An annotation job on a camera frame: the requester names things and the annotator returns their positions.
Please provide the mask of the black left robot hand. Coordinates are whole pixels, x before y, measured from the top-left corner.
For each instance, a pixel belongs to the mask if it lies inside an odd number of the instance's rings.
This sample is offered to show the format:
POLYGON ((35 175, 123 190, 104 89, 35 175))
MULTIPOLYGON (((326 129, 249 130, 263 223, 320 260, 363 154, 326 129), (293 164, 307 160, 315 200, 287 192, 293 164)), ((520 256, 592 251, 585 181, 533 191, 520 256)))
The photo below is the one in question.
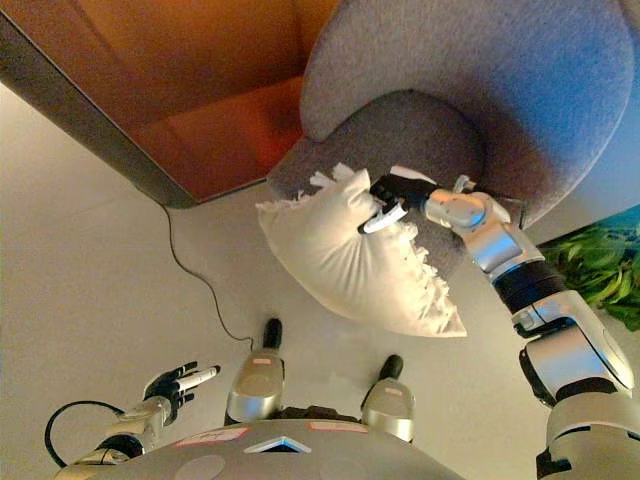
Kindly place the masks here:
POLYGON ((201 384, 214 379, 221 372, 219 365, 198 369, 198 362, 191 361, 160 374, 143 392, 143 399, 162 397, 169 401, 171 414, 176 415, 185 403, 195 398, 193 391, 201 384))

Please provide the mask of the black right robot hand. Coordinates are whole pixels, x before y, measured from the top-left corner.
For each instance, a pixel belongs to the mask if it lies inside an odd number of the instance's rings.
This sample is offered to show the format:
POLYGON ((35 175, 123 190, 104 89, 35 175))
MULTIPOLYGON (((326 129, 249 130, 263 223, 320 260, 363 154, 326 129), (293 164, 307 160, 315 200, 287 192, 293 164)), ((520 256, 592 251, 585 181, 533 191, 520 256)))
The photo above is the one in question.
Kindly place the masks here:
POLYGON ((393 166, 369 189, 369 193, 381 203, 373 217, 358 227, 361 234, 383 230, 405 217, 411 210, 422 210, 430 195, 439 185, 417 171, 393 166))

